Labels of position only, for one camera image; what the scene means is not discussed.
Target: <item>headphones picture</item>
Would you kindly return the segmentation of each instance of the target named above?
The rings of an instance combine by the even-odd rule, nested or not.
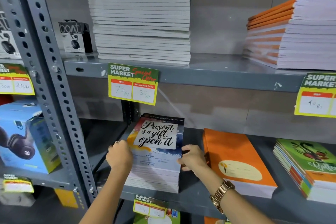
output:
[[[70,33],[71,38],[74,39],[74,34]],[[76,40],[72,40],[71,41],[71,45],[74,49],[78,49],[80,47],[79,43],[78,43],[78,35],[75,35]]]
[[[0,38],[3,39],[3,38],[8,38],[8,41],[7,40],[4,40],[4,41],[1,41],[1,46],[2,48],[5,50],[5,52],[7,52],[8,54],[13,54],[15,52],[15,48],[14,46],[10,43],[10,36],[8,33],[3,33],[3,37],[2,35],[0,34]]]
[[[6,131],[0,127],[0,146],[8,148],[12,153],[22,159],[31,159],[35,155],[34,140],[28,129],[24,136],[13,134],[8,137]]]

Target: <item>person's left hand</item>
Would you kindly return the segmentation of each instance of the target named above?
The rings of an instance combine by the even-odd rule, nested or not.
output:
[[[106,155],[108,164],[113,169],[121,168],[130,171],[133,164],[133,154],[128,146],[127,141],[121,140],[114,143],[108,148]]]

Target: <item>perforated metal upright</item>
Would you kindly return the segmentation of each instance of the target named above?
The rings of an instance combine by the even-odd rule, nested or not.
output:
[[[85,188],[90,202],[93,202],[97,196],[97,188],[95,186],[89,158],[85,149],[82,128],[75,111],[68,79],[65,74],[62,58],[53,31],[47,3],[46,0],[27,0],[27,2],[48,65],[48,71],[50,72],[56,90],[56,96],[60,103],[63,118],[69,131],[74,153],[78,159]]]
[[[89,184],[90,179],[93,181],[93,177],[90,166],[87,168],[85,164],[88,160],[83,135],[45,0],[0,0],[0,2],[22,60],[31,75],[36,97],[60,155],[62,166],[67,170],[70,188],[74,191],[80,211],[85,213],[90,203],[80,172],[87,173],[86,184]],[[78,159],[83,160],[80,166],[75,153]]]

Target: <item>wristwatch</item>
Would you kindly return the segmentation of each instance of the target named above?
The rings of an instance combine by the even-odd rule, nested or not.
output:
[[[213,196],[210,196],[211,201],[216,206],[216,208],[221,212],[221,214],[224,214],[221,208],[221,200],[229,189],[234,188],[235,186],[232,184],[232,182],[224,181],[222,185],[220,185],[220,187],[217,189],[216,193]]]

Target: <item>gray wall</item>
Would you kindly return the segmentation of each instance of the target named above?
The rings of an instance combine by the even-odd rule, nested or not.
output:
[[[192,0],[191,50],[199,53],[240,54],[247,18],[287,0]],[[57,22],[92,21],[87,0],[47,0],[57,40]],[[107,97],[107,81],[69,77],[81,117],[122,120],[120,102]],[[295,116],[296,94],[203,86],[159,84],[155,107],[141,112],[183,116],[186,126],[234,133],[336,143],[336,119]]]

